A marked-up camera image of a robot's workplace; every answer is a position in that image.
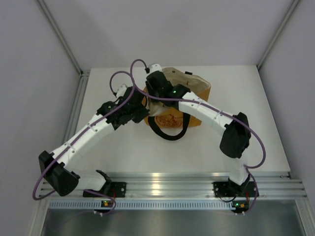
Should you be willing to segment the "tan canvas tote bag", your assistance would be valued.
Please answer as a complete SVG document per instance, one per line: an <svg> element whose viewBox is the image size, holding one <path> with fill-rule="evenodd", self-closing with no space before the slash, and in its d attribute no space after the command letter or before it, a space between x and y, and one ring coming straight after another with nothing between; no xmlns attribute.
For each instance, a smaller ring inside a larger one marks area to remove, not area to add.
<svg viewBox="0 0 315 236"><path fill-rule="evenodd" d="M162 69L160 65L154 64L147 69L148 75L155 71L163 72L173 86L178 85L177 95L179 98L166 99L178 101L178 107L167 107L161 102L153 103L149 95L150 114L145 118L145 122L156 135L168 141L176 141L186 134L189 127L201 124L201 120L194 117L192 112L187 112L184 105L194 106L206 101L209 98L211 84L200 76L190 72L182 72L174 67ZM144 92L148 94L147 87L145 87Z"/></svg>

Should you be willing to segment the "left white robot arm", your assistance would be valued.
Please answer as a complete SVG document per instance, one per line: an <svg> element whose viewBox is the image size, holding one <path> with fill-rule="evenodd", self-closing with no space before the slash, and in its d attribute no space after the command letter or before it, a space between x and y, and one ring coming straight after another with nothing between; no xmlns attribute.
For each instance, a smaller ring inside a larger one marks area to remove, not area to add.
<svg viewBox="0 0 315 236"><path fill-rule="evenodd" d="M111 191L110 177L101 170L84 172L75 169L76 162L84 158L102 138L129 121L139 123L149 114L144 95L132 87L122 85L116 94L117 101L108 101L97 109L91 120L70 140L52 152L39 155L43 178L61 197L74 190L90 190L104 197Z"/></svg>

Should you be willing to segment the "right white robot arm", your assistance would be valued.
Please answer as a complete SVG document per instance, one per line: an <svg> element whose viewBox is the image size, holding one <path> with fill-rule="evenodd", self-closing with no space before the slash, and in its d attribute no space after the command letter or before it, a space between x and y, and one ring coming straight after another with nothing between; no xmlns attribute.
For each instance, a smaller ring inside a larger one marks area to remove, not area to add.
<svg viewBox="0 0 315 236"><path fill-rule="evenodd" d="M234 196L245 192L250 181L242 158L251 138L247 116L243 113L226 114L210 106L188 87L172 85L162 71L147 76L146 88L153 104L161 102L167 108L182 112L183 126L187 126L188 118L195 117L221 136L220 150L229 158L230 165L226 191Z"/></svg>

